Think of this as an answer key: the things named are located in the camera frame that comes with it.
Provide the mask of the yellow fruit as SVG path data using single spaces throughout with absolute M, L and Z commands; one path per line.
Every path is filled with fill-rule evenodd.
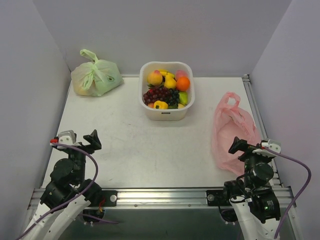
M 175 89 L 177 86 L 176 80 L 171 75 L 165 76 L 164 87 L 167 89 Z

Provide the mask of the orange fruit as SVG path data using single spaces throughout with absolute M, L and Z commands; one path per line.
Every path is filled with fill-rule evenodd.
M 149 85 L 159 86 L 163 82 L 163 76 L 159 70 L 154 70 L 153 72 L 148 74 L 147 82 Z

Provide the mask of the white plastic fruit basket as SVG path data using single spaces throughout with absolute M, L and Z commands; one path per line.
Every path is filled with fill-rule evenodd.
M 187 104 L 185 107 L 180 109 L 153 109 L 147 106 L 143 99 L 143 94 L 147 91 L 147 76 L 154 70 L 158 69 L 165 69 L 169 70 L 169 72 L 176 72 L 178 70 L 186 72 L 188 79 L 190 80 L 190 86 L 187 92 Z M 194 79 L 193 79 L 193 72 L 191 68 L 183 62 L 179 61 L 151 61 L 144 64 L 139 73 L 139 94 L 138 99 L 142 108 L 146 114 L 146 116 L 154 121 L 178 121 L 183 119 L 188 109 L 193 105 L 195 102 L 195 86 L 194 86 Z

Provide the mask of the yellow banana bunch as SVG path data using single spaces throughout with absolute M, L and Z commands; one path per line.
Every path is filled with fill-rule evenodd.
M 165 76 L 170 76 L 170 77 L 172 77 L 172 78 L 175 78 L 175 75 L 173 74 L 173 73 L 171 73 L 171 72 L 169 72 L 169 71 L 167 71 L 167 70 L 165 70 L 165 69 L 159 69 L 158 70 L 160 73 L 161 73 L 161 75 L 163 76 L 163 77 L 165 77 Z

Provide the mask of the orange tangerine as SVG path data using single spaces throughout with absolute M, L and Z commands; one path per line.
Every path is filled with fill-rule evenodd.
M 186 92 L 190 87 L 190 80 L 186 76 L 181 76 L 176 81 L 176 89 L 181 92 Z

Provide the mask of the dark blue grape bunch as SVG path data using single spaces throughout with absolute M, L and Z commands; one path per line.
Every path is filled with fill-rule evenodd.
M 170 88 L 166 93 L 165 102 L 169 107 L 177 106 L 180 103 L 180 91 Z

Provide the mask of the peach fruit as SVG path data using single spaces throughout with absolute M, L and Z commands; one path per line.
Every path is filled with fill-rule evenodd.
M 154 108 L 154 104 L 153 103 L 149 103 L 148 105 L 147 105 L 149 108 Z
M 176 73 L 175 73 L 175 80 L 177 81 L 179 78 L 181 77 L 188 77 L 188 73 L 185 72 L 184 70 L 177 70 Z

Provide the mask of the peach fruit in basket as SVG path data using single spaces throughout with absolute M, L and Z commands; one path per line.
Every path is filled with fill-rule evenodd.
M 154 104 L 153 103 L 149 103 L 148 105 L 147 105 L 149 108 L 154 108 Z

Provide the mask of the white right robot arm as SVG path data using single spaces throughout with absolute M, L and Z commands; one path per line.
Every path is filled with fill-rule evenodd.
M 244 163 L 244 174 L 226 181 L 221 197 L 232 206 L 245 240 L 280 239 L 280 203 L 270 185 L 274 170 L 269 163 L 275 155 L 267 153 L 268 146 L 266 141 L 254 146 L 235 137 L 228 150 L 230 154 L 243 152 L 238 160 Z

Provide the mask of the red grape bunch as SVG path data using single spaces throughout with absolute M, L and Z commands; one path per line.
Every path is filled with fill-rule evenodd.
M 166 87 L 153 87 L 142 95 L 143 102 L 148 105 L 156 101 L 165 102 L 169 96 L 169 89 Z

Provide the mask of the aluminium front rail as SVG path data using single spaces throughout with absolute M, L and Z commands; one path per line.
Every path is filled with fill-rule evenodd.
M 208 191 L 220 192 L 221 187 L 213 188 L 118 188 L 116 197 L 108 197 L 103 209 L 206 209 L 208 207 L 224 207 L 222 203 L 214 203 L 216 196 Z

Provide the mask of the pink plastic bag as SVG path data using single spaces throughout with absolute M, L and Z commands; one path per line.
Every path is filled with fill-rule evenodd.
M 213 115 L 212 154 L 216 165 L 234 173 L 244 174 L 244 163 L 238 160 L 240 152 L 229 153 L 234 138 L 246 140 L 250 145 L 261 142 L 261 135 L 255 121 L 246 110 L 239 107 L 241 98 L 234 92 L 227 92 L 218 103 Z

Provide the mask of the green pear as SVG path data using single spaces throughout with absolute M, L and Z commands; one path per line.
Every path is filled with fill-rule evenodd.
M 188 104 L 188 93 L 185 91 L 179 92 L 179 103 L 186 106 Z

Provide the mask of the aluminium rail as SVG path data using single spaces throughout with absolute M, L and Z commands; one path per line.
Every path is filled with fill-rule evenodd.
M 221 187 L 213 188 L 118 188 L 116 197 L 108 197 L 103 209 L 206 209 L 208 207 L 224 207 L 222 203 L 214 203 L 216 196 L 208 191 L 220 192 Z
M 250 108 L 252 111 L 252 115 L 253 115 L 253 119 L 256 125 L 256 128 L 258 129 L 260 136 L 262 137 L 262 139 L 267 139 L 268 135 L 266 133 L 266 129 L 263 123 L 263 119 L 261 117 L 254 93 L 253 93 L 253 88 L 252 88 L 252 84 L 251 84 L 251 80 L 250 80 L 250 75 L 246 74 L 242 77 L 242 82 L 246 91 L 246 95 L 248 97 L 248 101 L 250 104 Z M 284 185 L 281 183 L 279 174 L 278 174 L 278 169 L 275 163 L 275 159 L 272 159 L 271 162 L 269 163 L 269 165 L 272 167 L 272 169 L 274 170 L 274 176 L 273 179 L 270 180 L 270 185 L 276 188 L 283 188 Z

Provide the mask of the yellow bell pepper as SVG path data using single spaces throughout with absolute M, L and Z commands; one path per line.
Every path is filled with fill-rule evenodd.
M 169 105 L 165 101 L 157 100 L 153 103 L 153 108 L 157 110 L 168 109 Z

